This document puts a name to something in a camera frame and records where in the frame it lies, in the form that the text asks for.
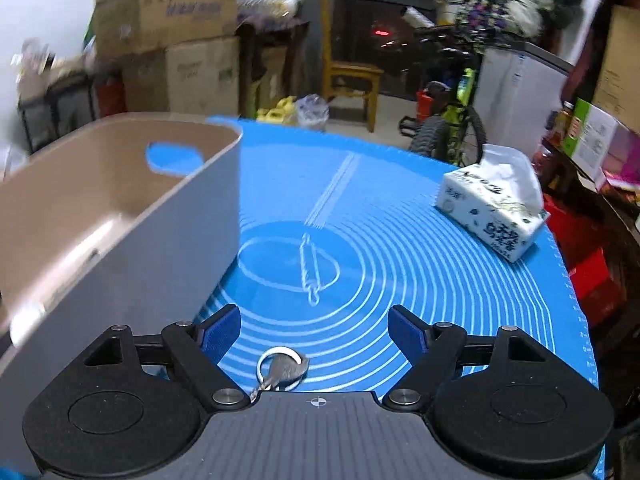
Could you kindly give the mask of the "upper stacked cardboard box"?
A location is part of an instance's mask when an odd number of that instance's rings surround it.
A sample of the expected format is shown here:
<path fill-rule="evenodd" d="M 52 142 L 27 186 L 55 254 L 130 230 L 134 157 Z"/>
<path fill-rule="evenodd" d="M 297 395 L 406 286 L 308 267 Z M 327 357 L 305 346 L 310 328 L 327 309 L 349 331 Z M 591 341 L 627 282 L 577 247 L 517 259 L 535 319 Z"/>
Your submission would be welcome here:
<path fill-rule="evenodd" d="M 96 54 L 120 58 L 183 42 L 232 36 L 236 0 L 94 0 Z"/>

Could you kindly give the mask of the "beige plastic storage bin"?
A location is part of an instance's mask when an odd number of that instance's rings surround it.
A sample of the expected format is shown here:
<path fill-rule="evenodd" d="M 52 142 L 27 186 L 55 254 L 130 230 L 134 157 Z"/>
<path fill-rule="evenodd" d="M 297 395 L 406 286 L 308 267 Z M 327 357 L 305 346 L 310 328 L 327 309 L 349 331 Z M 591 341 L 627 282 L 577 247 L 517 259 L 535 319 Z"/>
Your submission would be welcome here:
<path fill-rule="evenodd" d="M 79 348 L 107 324 L 194 315 L 238 252 L 242 137 L 224 119 L 116 115 L 4 180 L 2 366 L 28 346 L 51 363 L 51 318 Z"/>

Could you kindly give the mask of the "silver key with ring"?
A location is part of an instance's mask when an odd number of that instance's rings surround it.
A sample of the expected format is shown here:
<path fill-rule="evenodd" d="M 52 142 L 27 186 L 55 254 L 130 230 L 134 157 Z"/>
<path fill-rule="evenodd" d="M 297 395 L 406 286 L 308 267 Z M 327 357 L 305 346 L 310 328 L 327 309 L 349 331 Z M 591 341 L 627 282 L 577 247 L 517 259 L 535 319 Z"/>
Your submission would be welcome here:
<path fill-rule="evenodd" d="M 257 386 L 250 393 L 255 402 L 262 392 L 291 391 L 306 377 L 309 359 L 288 347 L 273 347 L 265 351 L 256 364 Z"/>

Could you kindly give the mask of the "yellow oil jug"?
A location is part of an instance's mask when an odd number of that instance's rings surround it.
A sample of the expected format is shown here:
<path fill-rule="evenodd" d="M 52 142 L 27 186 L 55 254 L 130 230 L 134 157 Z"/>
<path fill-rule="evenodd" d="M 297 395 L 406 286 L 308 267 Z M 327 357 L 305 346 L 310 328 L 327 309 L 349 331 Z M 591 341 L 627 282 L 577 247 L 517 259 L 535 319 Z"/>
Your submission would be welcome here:
<path fill-rule="evenodd" d="M 287 96 L 286 98 L 280 99 L 278 104 L 269 110 L 260 108 L 256 112 L 256 122 L 264 122 L 265 124 L 277 126 L 296 126 L 297 112 L 295 101 L 295 96 Z"/>

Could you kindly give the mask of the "large wrapped cardboard box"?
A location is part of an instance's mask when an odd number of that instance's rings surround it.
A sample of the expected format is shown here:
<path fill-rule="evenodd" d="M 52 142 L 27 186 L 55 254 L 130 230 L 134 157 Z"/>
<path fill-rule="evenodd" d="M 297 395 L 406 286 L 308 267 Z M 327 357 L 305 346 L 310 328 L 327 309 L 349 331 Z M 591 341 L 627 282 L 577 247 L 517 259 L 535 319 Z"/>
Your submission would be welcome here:
<path fill-rule="evenodd" d="M 127 110 L 239 115 L 239 39 L 186 42 L 122 62 Z"/>

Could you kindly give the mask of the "green white carton box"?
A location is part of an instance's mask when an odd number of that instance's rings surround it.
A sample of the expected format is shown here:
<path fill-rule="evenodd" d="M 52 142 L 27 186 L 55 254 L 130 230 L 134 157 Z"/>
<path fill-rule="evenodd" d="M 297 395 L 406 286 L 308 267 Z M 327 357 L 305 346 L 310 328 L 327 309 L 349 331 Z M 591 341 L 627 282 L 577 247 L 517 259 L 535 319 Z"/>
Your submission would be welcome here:
<path fill-rule="evenodd" d="M 586 176 L 596 180 L 617 133 L 623 130 L 623 125 L 615 117 L 578 99 L 562 142 L 562 151 Z"/>

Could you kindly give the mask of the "white freezer cabinet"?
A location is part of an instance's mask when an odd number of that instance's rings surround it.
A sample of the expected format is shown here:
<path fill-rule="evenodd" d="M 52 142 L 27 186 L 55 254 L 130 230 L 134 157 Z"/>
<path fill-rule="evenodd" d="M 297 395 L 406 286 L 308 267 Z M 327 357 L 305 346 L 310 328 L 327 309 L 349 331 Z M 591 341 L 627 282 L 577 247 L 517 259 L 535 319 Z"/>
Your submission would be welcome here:
<path fill-rule="evenodd" d="M 473 100 L 487 141 L 533 157 L 573 65 L 530 44 L 485 50 Z"/>

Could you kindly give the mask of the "blue silicone baking mat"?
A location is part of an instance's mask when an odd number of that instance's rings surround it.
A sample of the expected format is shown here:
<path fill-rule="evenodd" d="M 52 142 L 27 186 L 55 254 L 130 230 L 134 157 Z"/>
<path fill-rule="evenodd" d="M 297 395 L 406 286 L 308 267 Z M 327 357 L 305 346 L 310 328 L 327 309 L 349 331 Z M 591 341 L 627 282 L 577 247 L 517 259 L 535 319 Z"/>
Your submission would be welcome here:
<path fill-rule="evenodd" d="M 240 308 L 221 367 L 244 389 L 269 348 L 303 352 L 310 367 L 294 392 L 210 424 L 169 478 L 466 477 L 421 419 L 382 408 L 410 368 L 387 333 L 396 304 L 473 335 L 518 326 L 597 381 L 550 232 L 508 263 L 436 210 L 444 164 L 335 134 L 240 129 L 240 246 L 201 317 Z"/>

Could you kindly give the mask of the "green children's bicycle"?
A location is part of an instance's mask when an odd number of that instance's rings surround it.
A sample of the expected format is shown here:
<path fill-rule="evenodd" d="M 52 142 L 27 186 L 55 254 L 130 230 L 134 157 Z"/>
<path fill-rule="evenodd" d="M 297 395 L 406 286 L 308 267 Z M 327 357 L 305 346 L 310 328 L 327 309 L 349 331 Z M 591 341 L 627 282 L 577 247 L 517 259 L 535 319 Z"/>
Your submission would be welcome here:
<path fill-rule="evenodd" d="M 483 55 L 452 25 L 414 32 L 421 55 L 416 114 L 398 122 L 414 154 L 465 167 L 483 158 L 487 133 L 473 99 Z"/>

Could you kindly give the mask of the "black metal shelf rack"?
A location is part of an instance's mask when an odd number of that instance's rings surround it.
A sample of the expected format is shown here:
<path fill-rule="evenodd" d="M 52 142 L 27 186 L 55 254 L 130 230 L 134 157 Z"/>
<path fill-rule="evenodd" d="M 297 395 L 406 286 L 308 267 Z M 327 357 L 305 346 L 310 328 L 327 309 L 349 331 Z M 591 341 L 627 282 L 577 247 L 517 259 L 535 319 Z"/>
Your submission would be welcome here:
<path fill-rule="evenodd" d="M 17 104 L 29 155 L 89 122 L 126 111 L 120 68 L 64 76 L 42 96 Z"/>

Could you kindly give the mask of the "wooden chair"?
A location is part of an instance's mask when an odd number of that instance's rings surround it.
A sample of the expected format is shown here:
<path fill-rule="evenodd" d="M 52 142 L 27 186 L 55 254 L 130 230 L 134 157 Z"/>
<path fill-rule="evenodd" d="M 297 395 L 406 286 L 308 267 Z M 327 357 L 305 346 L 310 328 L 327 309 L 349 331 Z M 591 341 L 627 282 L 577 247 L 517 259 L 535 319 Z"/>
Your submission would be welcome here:
<path fill-rule="evenodd" d="M 367 129 L 374 133 L 376 113 L 378 112 L 378 94 L 384 72 L 378 66 L 367 63 L 356 63 L 334 60 L 331 41 L 331 18 L 329 0 L 320 0 L 321 37 L 321 93 L 326 102 L 344 96 L 344 98 L 359 98 L 363 100 L 364 114 L 367 119 Z M 349 84 L 339 84 L 338 78 L 360 80 L 368 84 L 366 90 L 360 90 Z"/>

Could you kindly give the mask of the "white tissue pack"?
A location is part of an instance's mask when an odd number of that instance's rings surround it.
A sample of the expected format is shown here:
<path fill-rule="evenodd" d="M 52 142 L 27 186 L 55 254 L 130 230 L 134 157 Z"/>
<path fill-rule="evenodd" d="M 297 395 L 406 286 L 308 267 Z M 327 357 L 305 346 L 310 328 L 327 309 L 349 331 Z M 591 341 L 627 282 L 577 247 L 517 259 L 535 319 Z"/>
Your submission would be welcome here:
<path fill-rule="evenodd" d="M 532 162 L 495 144 L 484 146 L 477 164 L 444 174 L 436 208 L 510 263 L 529 250 L 550 217 Z"/>

